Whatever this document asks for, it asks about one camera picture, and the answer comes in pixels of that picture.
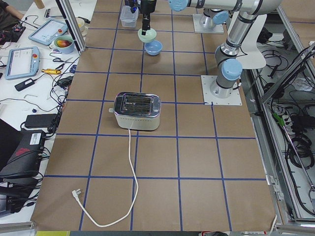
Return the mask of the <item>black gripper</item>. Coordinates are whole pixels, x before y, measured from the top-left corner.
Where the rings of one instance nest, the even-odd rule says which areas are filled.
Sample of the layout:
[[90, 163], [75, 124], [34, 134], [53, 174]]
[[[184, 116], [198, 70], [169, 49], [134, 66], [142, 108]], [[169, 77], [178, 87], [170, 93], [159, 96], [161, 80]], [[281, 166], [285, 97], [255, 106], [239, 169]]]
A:
[[150, 27], [150, 13], [156, 9], [157, 0], [141, 0], [140, 9], [143, 14], [141, 35], [146, 35]]

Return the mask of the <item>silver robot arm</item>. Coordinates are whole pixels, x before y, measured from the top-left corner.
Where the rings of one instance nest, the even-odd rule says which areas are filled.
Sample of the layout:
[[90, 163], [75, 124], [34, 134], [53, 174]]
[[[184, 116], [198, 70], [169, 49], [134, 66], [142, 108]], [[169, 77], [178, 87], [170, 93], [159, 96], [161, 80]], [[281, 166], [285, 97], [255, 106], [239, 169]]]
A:
[[[152, 32], [150, 27], [150, 14], [156, 9], [155, 0], [137, 0], [140, 4], [140, 12], [143, 15], [140, 36], [148, 36]], [[223, 9], [206, 8], [202, 0], [198, 0], [195, 8], [202, 8], [202, 14], [193, 14], [194, 31], [197, 33], [223, 34], [222, 24], [226, 22], [229, 13]]]
[[239, 49], [259, 15], [267, 14], [280, 6], [280, 0], [170, 0], [174, 11], [187, 7], [209, 8], [238, 12], [231, 31], [224, 43], [217, 47], [215, 58], [218, 76], [210, 85], [211, 93], [217, 98], [228, 98], [233, 85], [242, 73], [242, 65], [236, 59]]

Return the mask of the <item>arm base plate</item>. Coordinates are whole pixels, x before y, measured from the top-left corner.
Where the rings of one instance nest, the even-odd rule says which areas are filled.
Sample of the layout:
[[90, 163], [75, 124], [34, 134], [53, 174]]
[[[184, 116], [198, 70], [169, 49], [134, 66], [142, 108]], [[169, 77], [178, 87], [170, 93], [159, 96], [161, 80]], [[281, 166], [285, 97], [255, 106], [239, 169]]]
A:
[[231, 88], [221, 88], [217, 76], [201, 76], [202, 92], [205, 105], [242, 106], [237, 82]]
[[193, 14], [194, 32], [196, 33], [211, 33], [223, 34], [224, 21], [217, 20], [216, 17], [207, 17], [204, 14]]

